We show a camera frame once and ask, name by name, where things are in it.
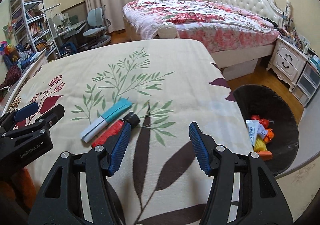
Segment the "study desk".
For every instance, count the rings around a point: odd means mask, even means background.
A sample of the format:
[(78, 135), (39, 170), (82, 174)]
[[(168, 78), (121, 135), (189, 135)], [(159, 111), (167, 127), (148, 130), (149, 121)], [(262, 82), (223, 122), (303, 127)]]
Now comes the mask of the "study desk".
[(65, 27), (62, 29), (62, 31), (60, 31), (56, 30), (52, 19), (49, 19), (48, 23), (50, 32), (52, 33), (57, 46), (63, 45), (63, 39), (71, 38), (72, 36), (80, 33), (82, 29), (87, 25), (87, 21), (83, 20), (71, 26)]

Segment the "orange wrapper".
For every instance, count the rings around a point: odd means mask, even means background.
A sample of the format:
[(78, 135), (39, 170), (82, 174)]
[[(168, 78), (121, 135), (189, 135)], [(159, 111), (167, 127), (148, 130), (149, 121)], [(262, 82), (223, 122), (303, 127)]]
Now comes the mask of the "orange wrapper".
[(265, 131), (267, 131), (267, 133), (264, 137), (264, 143), (268, 144), (274, 138), (274, 133), (273, 133), (273, 129), (271, 129), (271, 128), (267, 128), (267, 129), (265, 129)]

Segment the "red crumpled wrapper in bin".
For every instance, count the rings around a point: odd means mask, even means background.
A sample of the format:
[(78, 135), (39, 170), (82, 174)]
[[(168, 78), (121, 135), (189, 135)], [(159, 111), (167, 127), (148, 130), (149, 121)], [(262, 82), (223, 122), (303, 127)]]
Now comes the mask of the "red crumpled wrapper in bin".
[(251, 120), (258, 120), (259, 123), (264, 127), (264, 129), (267, 129), (269, 127), (269, 125), (270, 125), (270, 121), (269, 120), (260, 118), (259, 115), (251, 116)]

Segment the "pink floral quilt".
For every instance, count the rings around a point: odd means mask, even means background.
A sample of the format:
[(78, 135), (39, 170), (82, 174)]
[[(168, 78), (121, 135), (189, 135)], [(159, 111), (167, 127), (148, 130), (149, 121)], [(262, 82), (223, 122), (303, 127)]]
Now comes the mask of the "pink floral quilt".
[(211, 1), (136, 0), (123, 13), (143, 40), (157, 37), (162, 24), (173, 23), (180, 38), (198, 40), (210, 53), (270, 45), (279, 36), (264, 18)]

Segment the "red bottle black cap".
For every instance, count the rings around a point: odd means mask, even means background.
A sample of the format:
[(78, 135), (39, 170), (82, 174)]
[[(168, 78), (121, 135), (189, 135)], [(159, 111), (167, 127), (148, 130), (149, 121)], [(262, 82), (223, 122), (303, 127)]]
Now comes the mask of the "red bottle black cap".
[(94, 140), (94, 142), (91, 144), (91, 147), (94, 148), (98, 145), (103, 145), (109, 137), (118, 135), (122, 126), (126, 123), (129, 123), (131, 128), (133, 129), (140, 123), (140, 119), (134, 112), (129, 112), (126, 116), (123, 117), (123, 119), (117, 120), (105, 131), (103, 131), (103, 133), (101, 133), (99, 137)]

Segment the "lavender tissue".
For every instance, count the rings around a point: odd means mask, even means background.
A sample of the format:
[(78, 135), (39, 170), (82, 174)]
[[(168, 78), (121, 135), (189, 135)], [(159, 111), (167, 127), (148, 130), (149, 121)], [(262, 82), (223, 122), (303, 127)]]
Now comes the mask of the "lavender tissue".
[(258, 131), (257, 135), (261, 138), (264, 139), (268, 135), (268, 130), (265, 129), (265, 127), (262, 124), (259, 124), (258, 126)]

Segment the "grey-blue desk chair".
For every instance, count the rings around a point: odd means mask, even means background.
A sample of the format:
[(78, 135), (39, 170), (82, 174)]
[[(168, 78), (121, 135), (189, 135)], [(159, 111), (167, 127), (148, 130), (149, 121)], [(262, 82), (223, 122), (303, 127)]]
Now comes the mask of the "grey-blue desk chair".
[(79, 48), (80, 51), (95, 49), (110, 43), (111, 36), (108, 34), (108, 28), (111, 22), (105, 18), (105, 5), (90, 10), (87, 14), (87, 23), (89, 29), (83, 33), (83, 36), (89, 39), (89, 42), (82, 45)]

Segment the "white bookshelf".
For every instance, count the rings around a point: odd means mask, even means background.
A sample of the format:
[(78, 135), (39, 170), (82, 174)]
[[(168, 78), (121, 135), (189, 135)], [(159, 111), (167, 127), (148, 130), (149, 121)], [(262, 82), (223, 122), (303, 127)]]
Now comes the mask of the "white bookshelf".
[(9, 0), (9, 14), (17, 44), (33, 52), (43, 51), (49, 61), (60, 58), (44, 0)]

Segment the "white bed with headboard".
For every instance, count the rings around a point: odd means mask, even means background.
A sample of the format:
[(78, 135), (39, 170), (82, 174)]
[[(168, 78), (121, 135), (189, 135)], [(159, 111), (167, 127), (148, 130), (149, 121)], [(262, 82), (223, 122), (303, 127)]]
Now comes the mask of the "white bed with headboard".
[(201, 42), (228, 81), (253, 73), (272, 55), (283, 22), (274, 0), (136, 0), (123, 14), (131, 40)]

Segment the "plastic drawer unit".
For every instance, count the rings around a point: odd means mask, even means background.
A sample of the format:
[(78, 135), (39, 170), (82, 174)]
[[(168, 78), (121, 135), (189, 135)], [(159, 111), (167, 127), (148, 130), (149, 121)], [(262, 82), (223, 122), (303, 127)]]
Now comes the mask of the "plastic drawer unit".
[(316, 94), (319, 88), (319, 81), (318, 69), (315, 68), (313, 64), (306, 62), (297, 84), (292, 91), (292, 94), (304, 108)]

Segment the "black trash bin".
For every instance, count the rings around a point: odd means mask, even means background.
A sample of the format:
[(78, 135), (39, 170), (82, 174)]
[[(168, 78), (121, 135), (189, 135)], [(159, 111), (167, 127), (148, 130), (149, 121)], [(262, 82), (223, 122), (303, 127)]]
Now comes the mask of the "black trash bin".
[(233, 92), (244, 120), (251, 116), (270, 121), (274, 138), (266, 144), (273, 158), (266, 161), (272, 174), (286, 171), (295, 160), (299, 148), (298, 126), (289, 105), (271, 88), (259, 85), (244, 85)]

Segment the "silver foil pouch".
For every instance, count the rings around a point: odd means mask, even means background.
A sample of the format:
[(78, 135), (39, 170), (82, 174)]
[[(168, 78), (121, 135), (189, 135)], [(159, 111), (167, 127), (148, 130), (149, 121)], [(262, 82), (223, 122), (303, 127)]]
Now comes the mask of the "silver foil pouch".
[(259, 125), (260, 125), (260, 123), (258, 120), (246, 120), (249, 141), (252, 146), (255, 145), (255, 141), (256, 141), (257, 135), (258, 135)]

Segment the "yellow foam net bundle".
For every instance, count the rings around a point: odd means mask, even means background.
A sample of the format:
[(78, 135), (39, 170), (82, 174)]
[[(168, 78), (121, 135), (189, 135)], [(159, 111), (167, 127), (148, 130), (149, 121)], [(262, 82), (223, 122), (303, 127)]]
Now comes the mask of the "yellow foam net bundle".
[(264, 140), (259, 136), (257, 136), (257, 139), (253, 147), (253, 151), (257, 153), (267, 151), (267, 147)]

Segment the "floral cream bedsheet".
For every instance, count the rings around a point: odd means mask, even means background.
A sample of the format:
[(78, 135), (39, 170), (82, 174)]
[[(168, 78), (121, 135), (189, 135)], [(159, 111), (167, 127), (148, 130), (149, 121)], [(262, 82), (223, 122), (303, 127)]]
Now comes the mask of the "floral cream bedsheet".
[(33, 123), (55, 105), (64, 117), (50, 130), (53, 149), (28, 165), (37, 189), (60, 153), (85, 153), (81, 133), (125, 98), (140, 118), (120, 169), (108, 179), (123, 224), (198, 224), (212, 179), (200, 169), (188, 129), (232, 152), (251, 151), (231, 89), (204, 45), (195, 40), (145, 40), (78, 53), (42, 66), (14, 101), (36, 102)]

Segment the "white nightstand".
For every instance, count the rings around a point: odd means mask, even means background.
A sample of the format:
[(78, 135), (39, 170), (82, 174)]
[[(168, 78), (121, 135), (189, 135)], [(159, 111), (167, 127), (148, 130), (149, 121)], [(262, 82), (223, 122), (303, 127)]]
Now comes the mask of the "white nightstand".
[(266, 70), (272, 69), (278, 79), (290, 86), (289, 92), (292, 92), (307, 60), (307, 55), (300, 49), (284, 38), (278, 37)]

